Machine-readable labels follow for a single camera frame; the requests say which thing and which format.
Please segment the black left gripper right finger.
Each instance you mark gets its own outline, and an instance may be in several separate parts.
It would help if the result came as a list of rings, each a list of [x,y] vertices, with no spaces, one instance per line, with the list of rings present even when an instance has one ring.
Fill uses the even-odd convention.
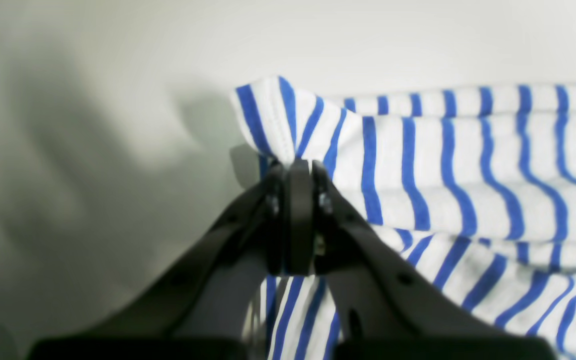
[[[343,341],[335,360],[554,360],[538,337],[465,312],[377,236],[320,162],[288,169],[288,273],[328,284]]]

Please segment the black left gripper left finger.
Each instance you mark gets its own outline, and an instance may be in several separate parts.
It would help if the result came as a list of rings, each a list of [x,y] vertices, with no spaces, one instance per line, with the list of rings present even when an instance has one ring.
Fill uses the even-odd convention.
[[[37,342],[30,360],[247,360],[249,301],[268,273],[286,167],[238,196],[132,303],[81,333]]]

